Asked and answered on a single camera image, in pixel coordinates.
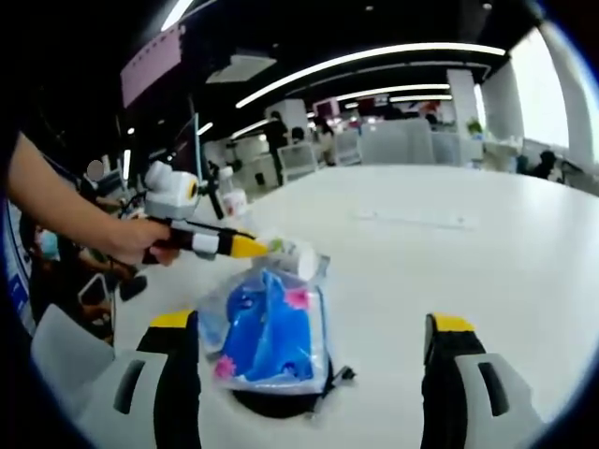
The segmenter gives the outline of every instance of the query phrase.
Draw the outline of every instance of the human arm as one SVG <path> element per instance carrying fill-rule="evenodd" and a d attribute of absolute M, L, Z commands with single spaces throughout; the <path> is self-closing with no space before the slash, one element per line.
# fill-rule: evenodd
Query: human arm
<path fill-rule="evenodd" d="M 8 166 L 8 197 L 42 227 L 127 264 L 141 262 L 146 249 L 164 265 L 177 253 L 152 247 L 168 239 L 167 226 L 147 220 L 118 220 L 70 188 L 36 146 L 20 134 Z"/>
<path fill-rule="evenodd" d="M 112 315 L 110 304 L 107 301 L 102 301 L 101 303 L 96 305 L 83 304 L 82 308 L 83 315 L 90 321 L 97 320 L 98 318 L 103 318 L 104 315 Z"/>
<path fill-rule="evenodd" d="M 110 271 L 110 264 L 106 262 L 100 262 L 99 260 L 95 259 L 95 257 L 93 257 L 86 248 L 83 248 L 79 252 L 79 260 L 88 268 L 91 268 L 95 271 Z"/>
<path fill-rule="evenodd" d="M 124 205 L 121 200 L 105 198 L 104 196 L 97 196 L 95 202 L 100 206 L 110 206 L 112 208 L 121 208 Z"/>

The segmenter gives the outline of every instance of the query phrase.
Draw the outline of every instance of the yellow tool tip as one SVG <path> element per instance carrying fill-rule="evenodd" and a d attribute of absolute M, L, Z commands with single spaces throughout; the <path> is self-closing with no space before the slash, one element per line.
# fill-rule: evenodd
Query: yellow tool tip
<path fill-rule="evenodd" d="M 156 316 L 150 327 L 186 327 L 189 315 L 193 311 L 176 311 Z"/>
<path fill-rule="evenodd" d="M 439 332 L 474 332 L 475 327 L 460 316 L 435 312 L 431 314 Z"/>
<path fill-rule="evenodd" d="M 269 253 L 269 248 L 256 240 L 235 236 L 231 247 L 231 257 L 259 257 Z"/>

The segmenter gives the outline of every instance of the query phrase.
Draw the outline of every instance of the white table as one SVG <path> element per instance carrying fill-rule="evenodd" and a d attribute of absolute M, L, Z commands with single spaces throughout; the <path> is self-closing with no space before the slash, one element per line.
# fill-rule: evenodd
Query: white table
<path fill-rule="evenodd" d="M 393 220 L 360 221 L 365 210 Z M 214 388 L 200 358 L 203 447 L 419 447 L 424 320 L 470 320 L 533 388 L 547 421 L 576 389 L 599 337 L 599 200 L 534 178 L 453 167 L 318 171 L 254 204 L 255 219 L 331 256 L 326 286 L 334 361 L 356 385 L 316 422 L 254 415 Z M 419 216 L 428 224 L 400 216 Z M 465 229 L 434 220 L 461 216 Z M 246 261 L 147 270 L 149 288 L 118 307 L 118 349 L 159 313 L 192 306 Z"/>

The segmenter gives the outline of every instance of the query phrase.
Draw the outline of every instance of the ceiling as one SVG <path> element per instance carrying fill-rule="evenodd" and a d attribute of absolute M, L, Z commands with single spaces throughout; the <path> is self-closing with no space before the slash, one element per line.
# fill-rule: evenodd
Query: ceiling
<path fill-rule="evenodd" d="M 211 140 L 257 122 L 265 107 L 286 97 L 302 98 L 310 105 L 332 95 L 366 89 L 446 82 L 446 66 L 397 67 L 400 63 L 477 63 L 485 65 L 473 68 L 480 82 L 504 64 L 505 57 L 466 51 L 398 53 L 314 73 L 242 109 L 235 108 L 245 96 L 275 80 L 348 53 L 433 41 L 509 50 L 534 25 L 533 15 L 519 0 L 496 0 L 491 11 L 482 8 L 479 0 L 366 0 L 351 4 L 342 0 L 218 0 L 185 22 L 183 64 L 125 111 L 119 73 L 156 36 L 175 3 L 105 0 L 95 3 L 93 14 L 76 22 L 66 19 L 66 3 L 64 7 L 45 7 L 50 16 L 35 21 L 36 33 L 44 33 L 44 38 L 33 50 L 32 102 L 39 113 L 34 114 L 30 131 L 45 152 L 67 167 L 81 170 L 98 155 L 121 152 L 124 147 L 155 150 L 181 126 L 189 111 L 190 94 L 200 124 L 214 123 L 203 136 Z M 188 11 L 201 3 L 197 0 Z M 277 63 L 246 82 L 206 84 L 206 78 L 239 50 L 269 56 Z M 132 138 L 119 133 L 117 116 L 122 128 L 136 128 Z M 60 135 L 61 141 L 52 135 Z"/>

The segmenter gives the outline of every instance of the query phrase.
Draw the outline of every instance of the ceiling light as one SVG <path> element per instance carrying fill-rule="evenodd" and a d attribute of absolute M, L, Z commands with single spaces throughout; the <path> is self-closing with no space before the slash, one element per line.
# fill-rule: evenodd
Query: ceiling light
<path fill-rule="evenodd" d="M 478 112 L 478 122 L 485 129 L 487 127 L 487 112 L 485 111 L 485 100 L 480 84 L 475 84 L 476 112 Z"/>
<path fill-rule="evenodd" d="M 394 96 L 390 98 L 391 103 L 400 103 L 402 101 L 432 101 L 432 100 L 451 100 L 451 95 L 412 95 L 412 96 Z"/>
<path fill-rule="evenodd" d="M 183 13 L 189 8 L 189 6 L 194 3 L 194 0 L 179 0 L 175 7 L 168 14 L 167 19 L 160 28 L 160 31 L 165 31 L 170 28 L 172 25 L 177 23 L 179 19 L 183 16 Z"/>
<path fill-rule="evenodd" d="M 197 130 L 197 135 L 201 136 L 202 134 L 204 134 L 206 131 L 208 131 L 210 128 L 212 128 L 214 126 L 214 123 L 212 122 L 208 122 L 206 123 L 204 126 L 202 126 L 201 128 L 199 128 Z"/>
<path fill-rule="evenodd" d="M 446 89 L 449 89 L 449 84 L 412 84 L 409 86 L 383 87 L 381 89 L 371 89 L 370 91 L 361 91 L 361 92 L 354 92 L 352 94 L 340 95 L 337 97 L 337 101 L 349 100 L 350 98 L 360 98 L 362 96 L 388 94 L 390 92 L 421 91 L 421 90 L 432 90 L 432 89 L 446 90 Z"/>
<path fill-rule="evenodd" d="M 480 67 L 485 68 L 485 74 L 483 75 L 483 79 L 487 77 L 490 72 L 490 65 L 480 64 L 480 63 L 464 63 L 463 61 L 413 61 L 410 63 L 399 63 L 399 64 L 389 64 L 389 65 L 378 65 L 376 67 L 368 67 L 361 68 L 360 70 L 356 70 L 356 72 L 350 73 L 350 75 L 354 75 L 355 73 L 369 73 L 376 72 L 378 70 L 390 70 L 393 68 L 406 68 L 406 67 L 414 67 L 418 65 L 457 65 L 457 66 L 466 66 L 466 67 Z"/>
<path fill-rule="evenodd" d="M 131 150 L 125 150 L 123 154 L 123 179 L 129 179 L 129 163 L 131 162 Z"/>
<path fill-rule="evenodd" d="M 165 152 L 167 152 L 166 148 L 163 148 L 162 150 L 158 150 L 157 152 L 151 152 L 150 156 L 149 156 L 149 159 L 153 160 L 153 159 L 155 159 L 158 156 L 162 156 Z"/>
<path fill-rule="evenodd" d="M 293 82 L 295 80 L 299 80 L 300 78 L 307 77 L 308 75 L 312 75 L 313 73 L 319 72 L 320 70 L 325 70 L 327 68 L 334 67 L 336 65 L 347 64 L 353 61 L 358 61 L 360 59 L 372 58 L 374 56 L 382 56 L 385 54 L 392 53 L 401 53 L 405 51 L 430 51 L 430 50 L 451 50 L 451 51 L 475 51 L 479 53 L 488 53 L 488 54 L 496 54 L 498 56 L 504 56 L 505 50 L 497 49 L 495 47 L 488 47 L 485 45 L 476 45 L 476 44 L 463 44 L 456 42 L 420 42 L 416 44 L 401 44 L 401 45 L 391 45 L 389 47 L 381 47 L 379 49 L 372 49 L 366 51 L 359 51 L 357 53 L 346 54 L 345 56 L 340 56 L 339 58 L 330 59 L 325 61 L 324 63 L 320 63 L 317 65 L 312 65 L 311 67 L 304 68 L 299 72 L 288 75 L 280 80 L 277 80 L 266 87 L 263 87 L 259 91 L 254 92 L 253 94 L 246 96 L 239 103 L 235 105 L 237 109 L 241 109 L 244 106 L 252 103 L 254 100 L 259 97 L 268 94 L 269 92 L 274 91 L 286 84 Z"/>
<path fill-rule="evenodd" d="M 260 122 L 257 122 L 257 123 L 254 123 L 254 124 L 250 124 L 249 126 L 243 128 L 243 129 L 240 129 L 239 131 L 234 132 L 231 135 L 231 138 L 238 138 L 242 134 L 249 133 L 253 129 L 259 128 L 260 126 L 264 126 L 268 122 L 269 122 L 268 120 L 261 120 Z"/>

